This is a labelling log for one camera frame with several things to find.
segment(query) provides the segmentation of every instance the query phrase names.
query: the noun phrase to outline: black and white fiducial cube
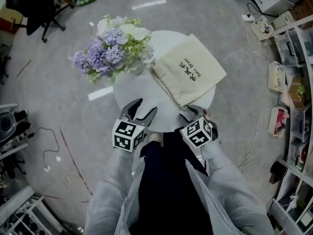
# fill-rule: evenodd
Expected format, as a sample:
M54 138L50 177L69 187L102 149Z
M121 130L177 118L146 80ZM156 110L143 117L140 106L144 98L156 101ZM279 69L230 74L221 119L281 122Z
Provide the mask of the black and white fiducial cube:
M112 130L113 147L133 152L143 141L145 127L117 119Z
M199 148L212 141L212 128L212 124L201 117L185 127L182 133L195 148Z

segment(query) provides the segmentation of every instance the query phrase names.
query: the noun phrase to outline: beige cloth bag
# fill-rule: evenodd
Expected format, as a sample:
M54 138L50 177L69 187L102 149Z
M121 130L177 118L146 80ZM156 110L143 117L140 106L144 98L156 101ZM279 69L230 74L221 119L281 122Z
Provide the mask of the beige cloth bag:
M151 74L180 108L226 76L221 65L193 34L158 59Z

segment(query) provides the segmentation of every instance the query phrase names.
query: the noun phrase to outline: table top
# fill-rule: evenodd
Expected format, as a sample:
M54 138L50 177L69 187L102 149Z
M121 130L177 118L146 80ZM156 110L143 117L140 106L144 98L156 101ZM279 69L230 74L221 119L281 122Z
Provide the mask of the table top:
M154 49L153 58L160 58L174 46L182 43L186 35L169 30L152 32L151 44ZM160 85L151 76L148 69L140 75L120 74L113 86L113 93L118 106L122 109L132 100L142 98L143 102L138 108L135 118L143 118L153 107L157 106L157 114L149 130L154 132L171 132L180 128L179 113L191 118L189 111L181 110ZM214 97L215 86L195 100L196 104L207 109Z

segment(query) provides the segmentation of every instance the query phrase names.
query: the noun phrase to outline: gray jacket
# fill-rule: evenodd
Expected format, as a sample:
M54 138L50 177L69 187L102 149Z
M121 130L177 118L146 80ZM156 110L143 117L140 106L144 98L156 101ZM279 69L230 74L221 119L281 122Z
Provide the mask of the gray jacket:
M215 235L274 235L266 208L248 189L234 164L221 151L218 140L201 148L210 178L186 161L190 178ZM132 177L133 153L115 149L87 211L85 235L129 235L139 214L138 189L145 167L139 159Z

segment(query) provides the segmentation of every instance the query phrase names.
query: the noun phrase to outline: purple hydrangea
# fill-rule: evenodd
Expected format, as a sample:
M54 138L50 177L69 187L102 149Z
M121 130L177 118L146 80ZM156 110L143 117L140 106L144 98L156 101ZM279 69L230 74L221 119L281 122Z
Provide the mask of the purple hydrangea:
M127 43L127 37L121 29L111 29L103 37L104 42L109 46Z
M88 42L88 48L96 43L102 43L101 38L96 37L96 38L91 38Z
M110 63L111 67L114 67L124 57L124 52L120 50L118 45L108 47L106 52L106 60Z
M97 71L106 71L107 66L104 61L106 57L106 50L102 46L100 39L95 39L87 50L87 61Z
M86 74L90 69L87 62L86 54L83 51L78 51L74 54L73 65L78 68L83 74Z

